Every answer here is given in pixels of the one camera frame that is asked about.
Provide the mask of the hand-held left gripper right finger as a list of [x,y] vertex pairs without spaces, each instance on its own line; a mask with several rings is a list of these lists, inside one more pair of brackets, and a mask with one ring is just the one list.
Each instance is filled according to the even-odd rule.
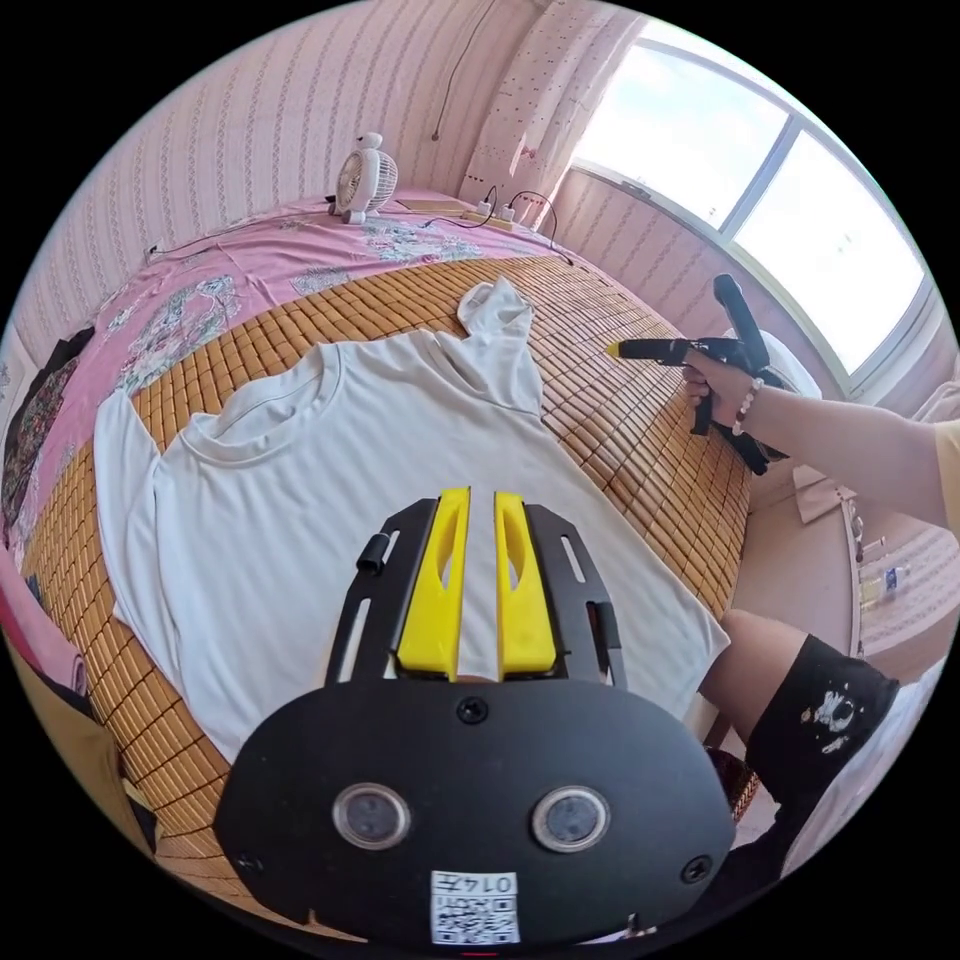
[[543,577],[521,496],[494,495],[498,669],[501,678],[551,673],[557,653]]

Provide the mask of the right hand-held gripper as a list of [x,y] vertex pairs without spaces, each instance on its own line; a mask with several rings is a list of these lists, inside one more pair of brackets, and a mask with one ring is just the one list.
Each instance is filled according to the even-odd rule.
[[[682,367],[690,348],[698,349],[713,359],[730,363],[751,376],[762,379],[766,385],[784,390],[789,388],[788,373],[781,363],[774,359],[772,347],[764,336],[751,341],[729,336],[693,340],[631,339],[608,345],[606,353],[623,360],[651,361],[665,367]],[[787,458],[786,454],[758,442],[745,432],[734,436],[728,428],[718,426],[717,429],[757,476],[765,474],[770,464]]]

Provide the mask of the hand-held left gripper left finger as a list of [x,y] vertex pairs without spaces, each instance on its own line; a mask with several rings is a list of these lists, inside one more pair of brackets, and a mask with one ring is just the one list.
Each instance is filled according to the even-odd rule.
[[401,672],[457,678],[470,500],[468,487],[437,500],[397,647]]

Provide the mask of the person's right hand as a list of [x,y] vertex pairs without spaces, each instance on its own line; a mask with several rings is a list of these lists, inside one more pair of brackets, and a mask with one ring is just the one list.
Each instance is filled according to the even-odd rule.
[[686,353],[683,378],[694,407],[700,411],[710,405],[710,421],[734,436],[744,433],[750,409],[765,386],[762,379],[694,348]]

